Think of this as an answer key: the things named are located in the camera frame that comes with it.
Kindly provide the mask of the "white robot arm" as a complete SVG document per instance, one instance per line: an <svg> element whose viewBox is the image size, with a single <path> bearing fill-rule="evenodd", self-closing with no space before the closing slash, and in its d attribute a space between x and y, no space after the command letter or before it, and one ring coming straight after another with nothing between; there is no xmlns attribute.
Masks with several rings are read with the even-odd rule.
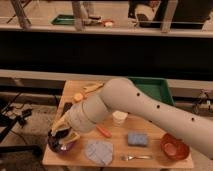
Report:
<svg viewBox="0 0 213 171"><path fill-rule="evenodd" d="M213 121L157 101L127 78L114 78L86 99L75 103L53 124L51 134L71 129L87 133L112 112L137 115L181 139L185 144L213 160Z"/></svg>

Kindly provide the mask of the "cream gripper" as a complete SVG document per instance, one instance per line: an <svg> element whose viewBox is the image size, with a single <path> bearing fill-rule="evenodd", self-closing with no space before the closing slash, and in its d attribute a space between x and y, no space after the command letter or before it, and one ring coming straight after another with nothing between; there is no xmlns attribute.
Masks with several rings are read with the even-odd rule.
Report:
<svg viewBox="0 0 213 171"><path fill-rule="evenodd" d="M53 123L51 135L56 136L58 133L63 131L67 131L67 134L59 139L59 143L61 145L66 145L80 138L80 135L72 129L70 123L68 122L68 118L65 115L63 115L57 122Z"/></svg>

